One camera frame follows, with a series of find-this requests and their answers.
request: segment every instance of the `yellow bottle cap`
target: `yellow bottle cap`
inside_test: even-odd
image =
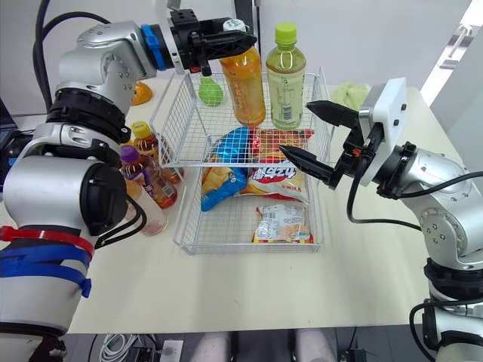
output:
[[[147,138],[152,135],[151,128],[145,121],[138,121],[131,124],[131,130],[136,138]]]
[[[279,23],[275,27],[275,43],[290,45],[297,42],[297,27],[294,23]]]

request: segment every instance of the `chip bag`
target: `chip bag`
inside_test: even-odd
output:
[[[248,177],[247,187],[237,195],[259,195],[279,200],[309,202],[305,174],[283,155],[269,156],[260,162],[275,163],[277,167],[258,167]]]
[[[262,220],[254,233],[252,242],[314,244],[309,226],[305,224],[306,208],[300,206],[274,205],[257,208]]]
[[[209,162],[244,162],[248,153],[248,127],[239,127],[222,137]],[[202,171],[202,211],[209,211],[247,186],[246,167],[206,167]]]
[[[261,130],[252,128],[251,157],[255,162],[261,162],[264,158],[273,155],[284,157],[278,149],[278,145],[304,148],[313,134],[313,130]]]

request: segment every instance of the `white wire basket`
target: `white wire basket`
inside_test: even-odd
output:
[[[196,185],[189,191],[185,188],[177,219],[174,242],[190,254],[199,253],[266,253],[266,252],[315,252],[324,243],[325,218],[323,205],[317,192],[317,180],[306,177],[309,194],[305,214],[305,225],[309,226],[313,244],[252,242],[260,223],[257,208],[267,205],[301,205],[299,201],[283,201],[243,195],[227,198],[213,209],[202,212],[202,170]]]
[[[315,252],[324,243],[325,217],[317,185],[318,180],[306,176],[309,202],[306,208],[305,224],[314,238],[313,244],[252,242],[260,222],[257,208],[276,204],[298,204],[299,201],[282,201],[243,195],[227,198],[213,209],[201,211],[203,167],[280,167],[280,164],[260,163],[247,155],[237,163],[212,162],[211,153],[217,142],[228,132],[241,127],[237,121],[230,98],[228,84],[223,74],[214,73],[212,79],[221,86],[224,99],[219,106],[207,106],[198,97],[200,75],[175,75],[170,92],[174,101],[160,129],[158,118],[160,105],[166,91],[151,117],[151,126],[158,134],[159,159],[162,167],[200,167],[195,185],[185,185],[182,191],[181,207],[177,217],[174,242],[191,254],[197,253],[256,253],[256,252]],[[270,100],[266,75],[263,75],[263,93],[266,105],[266,119],[258,127],[275,129],[270,117]],[[319,75],[306,74],[303,88],[303,104],[312,100],[328,99],[328,89],[322,70]],[[312,130],[313,135],[306,143],[306,149],[328,163],[333,127],[321,121],[304,107],[298,130]]]
[[[175,76],[172,84],[177,86],[176,95],[168,113],[167,121],[158,134],[159,158],[164,167],[216,167],[241,166],[263,167],[277,164],[260,163],[249,153],[239,158],[236,163],[211,161],[218,140],[231,130],[241,127],[233,112],[228,83],[222,73],[214,73],[212,79],[222,88],[224,98],[219,106],[207,106],[198,97],[200,75],[185,74],[182,79]],[[265,97],[266,118],[261,129],[275,129],[270,115],[270,98],[266,75],[263,74],[263,94]],[[312,100],[327,99],[327,85],[323,72],[320,75],[306,74],[303,86],[303,104]],[[328,161],[331,144],[332,126],[321,121],[303,107],[302,121],[298,130],[313,130],[311,141],[315,147],[312,153],[320,161]]]

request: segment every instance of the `white table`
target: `white table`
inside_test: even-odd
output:
[[[166,81],[146,83],[159,97]],[[132,109],[129,121],[148,121],[155,100]],[[409,122],[400,143],[458,157],[416,89],[408,90]],[[337,130],[331,158],[342,151]],[[197,170],[188,170],[193,182]],[[173,243],[171,226],[98,250],[89,268],[93,287],[74,315],[71,333],[182,333],[294,327],[406,324],[428,296],[423,236],[397,225],[356,225],[346,218],[351,180],[335,192],[320,185],[329,238],[317,253],[189,256]],[[354,214],[416,222],[401,202],[360,188]],[[13,225],[3,204],[0,224]]]

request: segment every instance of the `blue ring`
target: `blue ring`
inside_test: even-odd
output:
[[[0,278],[42,276],[76,283],[85,298],[91,291],[91,279],[68,266],[46,263],[54,260],[78,260],[89,267],[89,254],[69,245],[42,245],[0,250]]]
[[[151,28],[147,24],[141,25],[141,30],[143,30],[144,40],[148,44],[148,48],[151,50],[154,59],[156,60],[156,65],[158,70],[165,70],[165,60],[161,54],[161,45],[159,44],[158,38],[152,32]]]

